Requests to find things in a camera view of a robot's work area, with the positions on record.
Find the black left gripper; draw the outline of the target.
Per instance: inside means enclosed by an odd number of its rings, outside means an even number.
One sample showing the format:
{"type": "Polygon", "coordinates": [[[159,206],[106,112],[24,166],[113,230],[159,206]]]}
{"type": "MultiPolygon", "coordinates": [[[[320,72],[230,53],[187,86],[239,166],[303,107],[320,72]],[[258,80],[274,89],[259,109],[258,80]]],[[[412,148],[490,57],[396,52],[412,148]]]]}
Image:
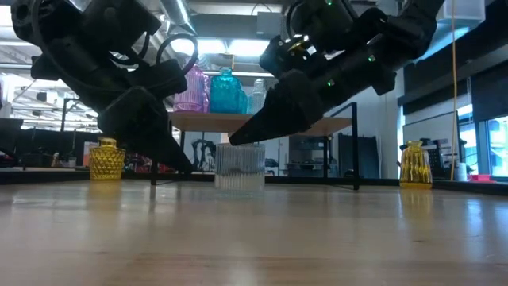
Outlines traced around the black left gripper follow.
{"type": "Polygon", "coordinates": [[[35,79],[63,80],[86,106],[99,113],[98,127],[126,143],[128,149],[179,172],[193,165],[169,130],[163,100],[187,89],[189,66],[178,60],[154,64],[133,50],[141,38],[118,35],[104,39],[65,35],[32,39],[41,49],[33,57],[35,79]]]}

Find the clear ribbed glass vase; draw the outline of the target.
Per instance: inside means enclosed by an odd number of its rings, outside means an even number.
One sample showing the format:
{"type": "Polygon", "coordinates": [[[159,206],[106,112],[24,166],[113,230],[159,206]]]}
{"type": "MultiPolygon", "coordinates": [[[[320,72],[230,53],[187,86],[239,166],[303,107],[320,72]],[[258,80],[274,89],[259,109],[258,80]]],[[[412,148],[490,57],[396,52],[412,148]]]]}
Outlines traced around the clear ribbed glass vase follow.
{"type": "Polygon", "coordinates": [[[214,185],[223,191],[261,191],[265,185],[263,145],[216,145],[214,185]]]}

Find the black metal rig frame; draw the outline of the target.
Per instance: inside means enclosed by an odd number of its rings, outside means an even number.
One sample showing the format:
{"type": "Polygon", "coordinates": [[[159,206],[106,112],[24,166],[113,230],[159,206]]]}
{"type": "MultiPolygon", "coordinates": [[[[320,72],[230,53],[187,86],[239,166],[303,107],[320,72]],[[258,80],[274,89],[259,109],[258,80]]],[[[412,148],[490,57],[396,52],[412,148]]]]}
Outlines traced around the black metal rig frame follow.
{"type": "MultiPolygon", "coordinates": [[[[127,180],[166,180],[166,181],[195,181],[213,182],[213,175],[192,174],[179,175],[174,173],[124,173],[123,179],[127,180]]],[[[89,172],[85,171],[56,171],[45,169],[43,171],[15,170],[0,168],[0,185],[8,184],[35,184],[55,183],[90,179],[89,172]]],[[[313,185],[351,185],[397,187],[399,182],[395,179],[354,179],[354,178],[317,178],[317,177],[278,177],[268,176],[267,184],[313,184],[313,185]]],[[[481,195],[498,195],[508,197],[508,184],[493,183],[469,183],[435,180],[433,189],[444,191],[458,191],[476,193],[481,195]]]]}

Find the large pink ribbed glass vase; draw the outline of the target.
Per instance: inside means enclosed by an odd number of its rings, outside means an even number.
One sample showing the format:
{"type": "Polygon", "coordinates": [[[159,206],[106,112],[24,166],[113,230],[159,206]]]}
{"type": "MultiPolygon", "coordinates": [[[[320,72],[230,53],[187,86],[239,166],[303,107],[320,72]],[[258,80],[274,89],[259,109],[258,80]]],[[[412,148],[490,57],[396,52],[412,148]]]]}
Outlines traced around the large pink ribbed glass vase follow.
{"type": "Polygon", "coordinates": [[[187,89],[174,97],[174,112],[208,113],[210,104],[210,77],[198,65],[185,75],[187,89]]]}

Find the dark storage cabinet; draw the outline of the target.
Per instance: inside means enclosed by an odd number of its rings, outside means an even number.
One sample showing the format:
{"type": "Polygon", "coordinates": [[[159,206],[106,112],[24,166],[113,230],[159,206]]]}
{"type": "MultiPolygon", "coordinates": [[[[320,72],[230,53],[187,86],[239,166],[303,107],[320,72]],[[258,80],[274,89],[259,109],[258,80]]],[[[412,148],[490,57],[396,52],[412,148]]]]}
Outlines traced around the dark storage cabinet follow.
{"type": "MultiPolygon", "coordinates": [[[[353,137],[338,134],[337,170],[339,177],[352,176],[353,165],[353,137]]],[[[359,176],[364,179],[379,179],[379,153],[376,137],[358,137],[359,176]]]]}

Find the tall yellow ribbed glass vase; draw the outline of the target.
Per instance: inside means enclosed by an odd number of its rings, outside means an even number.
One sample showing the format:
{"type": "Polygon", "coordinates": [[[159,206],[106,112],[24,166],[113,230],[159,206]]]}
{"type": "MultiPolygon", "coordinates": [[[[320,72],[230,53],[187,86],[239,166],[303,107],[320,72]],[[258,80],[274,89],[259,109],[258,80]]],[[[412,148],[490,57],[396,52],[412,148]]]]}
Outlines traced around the tall yellow ribbed glass vase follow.
{"type": "Polygon", "coordinates": [[[433,176],[429,153],[422,148],[422,141],[408,141],[402,151],[399,184],[405,189],[430,189],[433,176]]]}

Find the round teal glass vase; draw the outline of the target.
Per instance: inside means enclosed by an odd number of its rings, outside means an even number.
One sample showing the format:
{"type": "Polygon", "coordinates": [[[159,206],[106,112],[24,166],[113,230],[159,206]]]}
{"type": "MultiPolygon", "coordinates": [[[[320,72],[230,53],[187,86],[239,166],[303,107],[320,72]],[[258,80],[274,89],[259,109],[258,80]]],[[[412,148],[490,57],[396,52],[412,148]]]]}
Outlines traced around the round teal glass vase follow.
{"type": "Polygon", "coordinates": [[[231,68],[221,68],[210,82],[210,113],[239,114],[241,112],[241,82],[231,68]]]}

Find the wooden shelf with black legs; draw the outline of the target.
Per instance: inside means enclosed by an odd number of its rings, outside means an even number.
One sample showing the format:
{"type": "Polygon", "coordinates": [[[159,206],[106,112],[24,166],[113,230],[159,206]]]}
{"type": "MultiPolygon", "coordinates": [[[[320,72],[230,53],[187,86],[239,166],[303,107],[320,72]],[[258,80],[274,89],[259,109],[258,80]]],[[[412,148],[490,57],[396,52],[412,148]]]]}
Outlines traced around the wooden shelf with black legs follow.
{"type": "MultiPolygon", "coordinates": [[[[329,136],[350,127],[352,129],[352,162],[353,175],[351,178],[329,178],[328,163],[323,164],[324,175],[322,178],[310,177],[278,177],[269,176],[266,182],[269,184],[323,184],[323,185],[351,185],[355,191],[360,189],[360,164],[358,146],[358,111],[357,104],[351,102],[340,108],[332,116],[323,118],[314,124],[309,130],[303,132],[303,136],[322,137],[324,141],[329,136]]],[[[232,133],[238,130],[250,117],[240,114],[200,114],[192,112],[180,112],[173,114],[170,123],[186,132],[208,133],[232,133]]]]}

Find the grey utility cart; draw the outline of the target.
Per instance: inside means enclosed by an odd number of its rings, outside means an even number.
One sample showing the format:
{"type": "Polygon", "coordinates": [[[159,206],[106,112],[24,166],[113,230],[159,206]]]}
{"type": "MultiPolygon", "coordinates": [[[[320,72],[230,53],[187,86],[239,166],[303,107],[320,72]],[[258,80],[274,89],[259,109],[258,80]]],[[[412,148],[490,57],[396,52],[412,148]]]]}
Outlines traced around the grey utility cart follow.
{"type": "Polygon", "coordinates": [[[288,160],[289,177],[324,177],[325,171],[324,137],[289,137],[288,160]]]}

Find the clear glass bottle vase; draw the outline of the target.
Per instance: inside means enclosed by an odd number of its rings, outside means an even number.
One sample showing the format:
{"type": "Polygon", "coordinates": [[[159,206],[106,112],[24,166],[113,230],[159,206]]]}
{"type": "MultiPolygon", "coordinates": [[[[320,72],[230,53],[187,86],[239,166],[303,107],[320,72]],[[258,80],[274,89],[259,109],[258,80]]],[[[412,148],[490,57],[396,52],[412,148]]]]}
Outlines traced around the clear glass bottle vase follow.
{"type": "Polygon", "coordinates": [[[249,113],[256,114],[259,112],[263,106],[266,98],[266,88],[265,88],[265,80],[257,79],[254,82],[252,95],[249,101],[249,113]]]}

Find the yellow diamond-textured glass vase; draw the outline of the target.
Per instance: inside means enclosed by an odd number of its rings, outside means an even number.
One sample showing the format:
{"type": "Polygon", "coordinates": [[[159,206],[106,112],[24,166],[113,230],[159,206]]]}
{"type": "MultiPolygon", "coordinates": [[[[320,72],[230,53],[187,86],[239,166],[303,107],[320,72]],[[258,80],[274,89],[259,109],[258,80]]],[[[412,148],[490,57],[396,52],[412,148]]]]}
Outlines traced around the yellow diamond-textured glass vase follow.
{"type": "Polygon", "coordinates": [[[99,147],[90,150],[91,180],[119,180],[125,165],[125,150],[117,147],[115,139],[100,137],[99,147]]]}

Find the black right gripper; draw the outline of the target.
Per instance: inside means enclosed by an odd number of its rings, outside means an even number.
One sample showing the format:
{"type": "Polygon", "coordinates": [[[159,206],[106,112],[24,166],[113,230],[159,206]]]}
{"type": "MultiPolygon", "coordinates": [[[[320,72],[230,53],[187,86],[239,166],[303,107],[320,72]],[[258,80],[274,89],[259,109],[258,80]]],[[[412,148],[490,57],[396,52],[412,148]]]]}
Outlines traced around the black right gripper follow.
{"type": "Polygon", "coordinates": [[[377,95],[394,89],[398,45],[376,37],[331,60],[319,52],[291,57],[290,68],[267,91],[263,107],[229,137],[231,145],[305,132],[324,113],[373,88],[377,95]]]}

